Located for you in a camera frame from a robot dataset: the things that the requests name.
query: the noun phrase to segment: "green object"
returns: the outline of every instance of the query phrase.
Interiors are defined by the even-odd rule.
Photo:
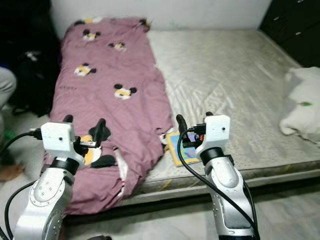
[[[4,138],[6,140],[11,140],[11,139],[14,139],[16,137],[16,134],[11,131],[10,129],[5,129],[4,130]]]
[[[303,101],[303,102],[300,102],[299,105],[301,105],[301,106],[303,106],[303,107],[308,107],[308,106],[311,106],[312,103],[307,102],[307,101]]]

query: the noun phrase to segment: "gray pants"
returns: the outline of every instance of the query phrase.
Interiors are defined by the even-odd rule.
[[[1,109],[14,93],[16,85],[17,81],[15,75],[10,70],[0,67],[0,144],[2,143],[5,131]]]

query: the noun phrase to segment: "pink blanket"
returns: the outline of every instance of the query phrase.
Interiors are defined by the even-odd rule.
[[[90,139],[104,118],[111,132],[76,173],[66,214],[113,207],[163,155],[159,135],[172,128],[171,108],[147,30],[141,18],[104,18],[78,21],[65,35],[50,120],[71,114],[76,134]],[[93,168],[97,158],[110,166]]]

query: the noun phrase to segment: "black cabinet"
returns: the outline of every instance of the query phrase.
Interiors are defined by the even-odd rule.
[[[320,67],[320,0],[273,0],[260,29],[304,67]]]

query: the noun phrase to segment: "person's leg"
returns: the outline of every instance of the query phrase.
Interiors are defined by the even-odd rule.
[[[15,75],[10,70],[0,67],[0,110],[14,93],[16,85]]]
[[[1,109],[7,103],[10,96],[16,89],[16,77],[8,69],[0,67],[0,149],[4,138],[5,124],[2,118]],[[0,159],[0,182],[9,181],[19,176],[24,167],[21,165],[1,166]]]

